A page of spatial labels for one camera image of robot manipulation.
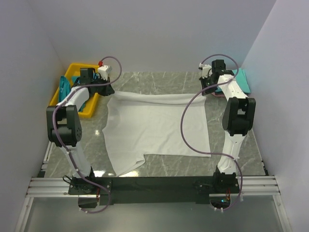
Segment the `white t shirt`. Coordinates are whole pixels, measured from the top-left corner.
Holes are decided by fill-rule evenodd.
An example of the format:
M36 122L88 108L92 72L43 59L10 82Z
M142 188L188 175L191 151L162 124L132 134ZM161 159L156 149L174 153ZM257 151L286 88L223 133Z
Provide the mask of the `white t shirt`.
M209 157L206 97L193 94L142 95L117 91L102 130L117 176L145 163L145 155Z

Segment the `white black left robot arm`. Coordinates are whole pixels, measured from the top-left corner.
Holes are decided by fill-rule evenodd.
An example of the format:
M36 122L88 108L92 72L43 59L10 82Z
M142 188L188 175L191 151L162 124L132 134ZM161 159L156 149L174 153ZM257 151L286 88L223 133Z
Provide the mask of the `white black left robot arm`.
M96 93L101 96L115 93L109 73L109 66L101 66L97 71L94 68L81 68L80 76L68 95L57 105L46 109L48 139L62 149L71 165L73 177L70 184L85 194L91 194L96 189L109 193L106 187L98 183L81 148L83 132L78 114L82 105Z

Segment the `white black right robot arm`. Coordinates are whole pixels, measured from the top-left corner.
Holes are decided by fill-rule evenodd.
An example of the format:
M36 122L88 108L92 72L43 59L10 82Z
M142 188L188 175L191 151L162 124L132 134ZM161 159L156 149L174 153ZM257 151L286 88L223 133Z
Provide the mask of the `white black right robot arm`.
M227 105L222 118L225 131L223 154L213 174L212 188L218 193L238 186L236 180L239 152L243 140L253 127L256 101L249 98L236 81L239 69L228 70L222 59L216 59L211 65L199 64L202 95L214 93L217 88L223 92Z

